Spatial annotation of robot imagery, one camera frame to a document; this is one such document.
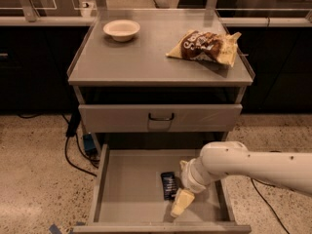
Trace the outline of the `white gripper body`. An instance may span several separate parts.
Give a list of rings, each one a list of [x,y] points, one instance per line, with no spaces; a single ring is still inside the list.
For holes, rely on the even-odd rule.
[[[200,158],[187,161],[186,168],[180,173],[180,180],[185,189],[194,194],[205,191],[212,183],[212,178]]]

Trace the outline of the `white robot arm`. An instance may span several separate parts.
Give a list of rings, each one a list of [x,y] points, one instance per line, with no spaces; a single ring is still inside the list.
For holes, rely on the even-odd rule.
[[[302,194],[312,194],[312,154],[250,151],[239,141],[206,144],[197,158],[181,161],[183,188],[175,195],[172,217],[179,217],[213,182],[227,176],[248,176]]]

